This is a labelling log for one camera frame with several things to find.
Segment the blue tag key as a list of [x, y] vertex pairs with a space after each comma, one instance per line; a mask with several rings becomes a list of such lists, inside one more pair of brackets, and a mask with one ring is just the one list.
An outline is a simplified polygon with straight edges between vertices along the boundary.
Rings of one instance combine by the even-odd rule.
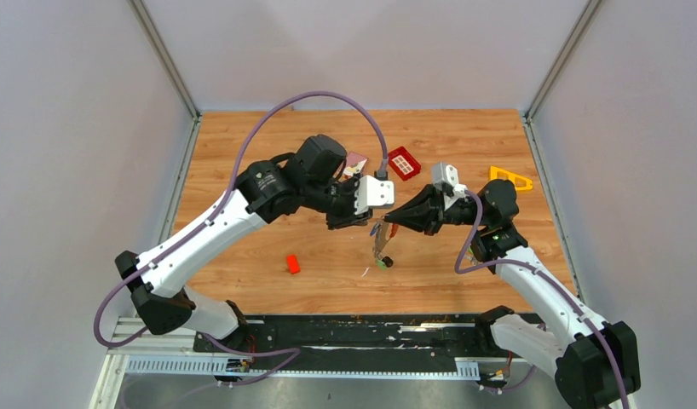
[[381, 227], [381, 222], [380, 221], [376, 222], [371, 229], [370, 235], [371, 236], [375, 235], [380, 227]]

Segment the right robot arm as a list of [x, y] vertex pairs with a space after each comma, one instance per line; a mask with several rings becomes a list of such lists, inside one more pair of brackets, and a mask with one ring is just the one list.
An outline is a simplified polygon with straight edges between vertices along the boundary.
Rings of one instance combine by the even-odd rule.
[[609, 322], [581, 302], [540, 261], [519, 233], [516, 187], [494, 179], [478, 193], [427, 185], [384, 220], [431, 236], [445, 225], [471, 230], [454, 265], [456, 274], [487, 268], [532, 306], [545, 325], [526, 322], [505, 306], [480, 315], [474, 344], [484, 355], [506, 350], [552, 377], [572, 408], [630, 407], [641, 387], [637, 336], [623, 321]]

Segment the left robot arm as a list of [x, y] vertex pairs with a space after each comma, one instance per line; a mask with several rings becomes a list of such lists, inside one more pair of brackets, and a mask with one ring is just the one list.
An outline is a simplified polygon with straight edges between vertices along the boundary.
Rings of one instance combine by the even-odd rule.
[[153, 335], [192, 329], [211, 335], [228, 352], [240, 351], [248, 329], [237, 305], [203, 296], [187, 282], [244, 236], [301, 207], [325, 214], [334, 230], [365, 225], [375, 209], [392, 206], [394, 185], [385, 177], [336, 179], [346, 157], [329, 136], [310, 136], [294, 153], [250, 164], [234, 187], [163, 244], [120, 254], [116, 265], [144, 326]]

